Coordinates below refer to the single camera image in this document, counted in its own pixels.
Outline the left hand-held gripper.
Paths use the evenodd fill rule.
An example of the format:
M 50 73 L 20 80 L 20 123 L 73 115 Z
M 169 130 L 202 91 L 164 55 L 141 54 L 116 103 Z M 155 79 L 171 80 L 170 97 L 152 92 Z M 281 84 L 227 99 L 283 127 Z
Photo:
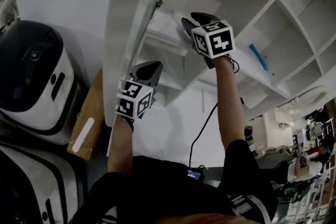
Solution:
M 124 88 L 118 94 L 116 113 L 131 120 L 142 118 L 155 101 L 162 69 L 163 64 L 160 61 L 147 61 L 133 66 Z

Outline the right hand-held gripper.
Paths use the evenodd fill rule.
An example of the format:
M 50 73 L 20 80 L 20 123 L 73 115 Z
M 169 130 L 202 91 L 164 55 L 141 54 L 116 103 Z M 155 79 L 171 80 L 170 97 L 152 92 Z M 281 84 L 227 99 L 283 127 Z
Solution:
M 235 48 L 233 29 L 225 20 L 216 16 L 192 12 L 191 17 L 200 25 L 195 26 L 189 19 L 181 19 L 182 26 L 189 36 L 193 38 L 196 51 L 203 57 L 209 69 L 213 69 L 213 60 L 227 56 Z

